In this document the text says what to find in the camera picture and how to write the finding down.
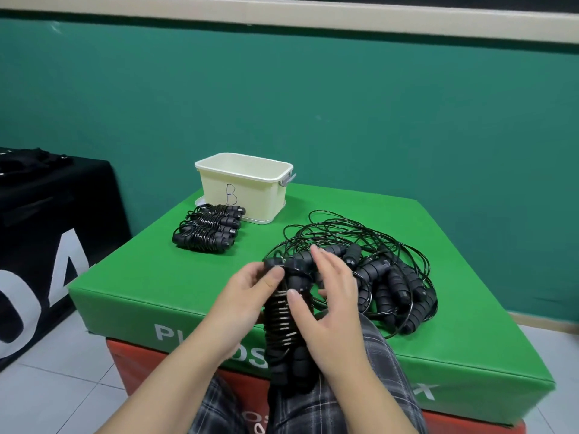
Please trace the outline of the person's left forearm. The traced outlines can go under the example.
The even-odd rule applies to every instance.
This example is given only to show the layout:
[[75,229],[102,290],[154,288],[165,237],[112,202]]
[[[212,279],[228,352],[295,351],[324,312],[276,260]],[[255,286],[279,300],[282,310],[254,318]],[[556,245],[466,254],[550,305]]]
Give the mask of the person's left forearm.
[[187,434],[214,374],[238,344],[198,327],[95,434]]

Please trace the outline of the green foam plyo box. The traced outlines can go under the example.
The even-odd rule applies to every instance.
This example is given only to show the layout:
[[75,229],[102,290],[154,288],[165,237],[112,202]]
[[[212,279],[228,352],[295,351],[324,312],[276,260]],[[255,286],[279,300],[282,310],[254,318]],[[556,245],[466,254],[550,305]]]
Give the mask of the green foam plyo box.
[[261,260],[316,209],[386,233],[430,262],[438,312],[388,343],[425,410],[512,425],[555,388],[530,341],[417,201],[290,184],[286,205],[266,225],[245,223],[223,255],[177,248],[173,231],[195,207],[188,197],[69,285],[86,328],[97,335],[171,352],[212,307],[228,279]]

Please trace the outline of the person's right hand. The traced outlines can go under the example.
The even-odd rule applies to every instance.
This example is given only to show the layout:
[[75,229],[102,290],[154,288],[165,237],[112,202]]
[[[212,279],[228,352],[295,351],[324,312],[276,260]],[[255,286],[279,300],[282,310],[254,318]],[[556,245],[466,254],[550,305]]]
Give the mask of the person's right hand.
[[327,333],[320,343],[307,344],[316,363],[321,357],[340,360],[365,352],[358,312],[358,289],[351,269],[337,256],[315,245],[310,253],[322,276],[328,304]]

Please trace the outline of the person's left hand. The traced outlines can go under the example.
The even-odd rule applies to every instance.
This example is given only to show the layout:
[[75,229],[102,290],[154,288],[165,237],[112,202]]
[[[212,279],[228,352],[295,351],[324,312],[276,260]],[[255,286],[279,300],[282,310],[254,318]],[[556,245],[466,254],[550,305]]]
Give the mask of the person's left hand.
[[212,349],[221,362],[235,354],[238,344],[258,322],[269,297],[254,297],[253,286],[269,270],[263,262],[246,264],[232,275],[204,318]]

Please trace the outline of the cream plastic bin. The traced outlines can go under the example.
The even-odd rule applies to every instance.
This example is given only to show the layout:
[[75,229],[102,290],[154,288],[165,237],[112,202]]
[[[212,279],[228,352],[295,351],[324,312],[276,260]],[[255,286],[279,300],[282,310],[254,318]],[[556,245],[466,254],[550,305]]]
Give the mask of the cream plastic bin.
[[286,205],[286,189],[295,178],[291,163],[237,153],[218,153],[195,162],[204,200],[212,205],[245,208],[242,218],[265,225]]

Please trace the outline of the person's right forearm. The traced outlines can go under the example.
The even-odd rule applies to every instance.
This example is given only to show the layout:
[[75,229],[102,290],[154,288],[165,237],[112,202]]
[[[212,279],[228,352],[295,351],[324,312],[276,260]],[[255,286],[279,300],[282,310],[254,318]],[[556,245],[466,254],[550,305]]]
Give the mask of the person's right forearm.
[[316,360],[344,413],[350,434],[418,434],[387,388],[381,383],[365,352],[340,360]]

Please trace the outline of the red foam plyo box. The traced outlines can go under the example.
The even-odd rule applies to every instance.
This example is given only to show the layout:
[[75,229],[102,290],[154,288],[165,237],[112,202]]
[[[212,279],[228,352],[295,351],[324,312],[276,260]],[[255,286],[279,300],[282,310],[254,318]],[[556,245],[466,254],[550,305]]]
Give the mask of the red foam plyo box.
[[[106,339],[115,366],[128,395],[132,395],[168,354],[122,341]],[[240,401],[242,414],[252,434],[265,434],[269,420],[269,382],[248,374],[219,369],[218,375]],[[515,426],[480,422],[447,414],[424,411],[429,434],[527,434],[523,421]]]

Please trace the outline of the grey plaid trousers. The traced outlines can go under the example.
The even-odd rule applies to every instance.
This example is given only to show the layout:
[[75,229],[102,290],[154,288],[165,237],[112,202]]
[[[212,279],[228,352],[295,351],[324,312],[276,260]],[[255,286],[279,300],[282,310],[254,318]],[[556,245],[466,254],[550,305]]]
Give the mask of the grey plaid trousers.
[[[372,370],[410,419],[418,434],[429,434],[428,427],[409,380],[378,328],[360,316],[366,355]],[[320,376],[307,394],[285,397],[270,393],[270,415],[265,434],[350,434],[344,413]]]

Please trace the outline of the black foam plyo box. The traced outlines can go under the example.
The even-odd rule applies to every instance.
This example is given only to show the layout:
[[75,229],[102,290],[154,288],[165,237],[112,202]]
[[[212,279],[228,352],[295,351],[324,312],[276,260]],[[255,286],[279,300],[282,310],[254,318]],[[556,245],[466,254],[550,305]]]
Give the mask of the black foam plyo box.
[[75,310],[68,285],[131,237],[109,161],[0,147],[0,372]]

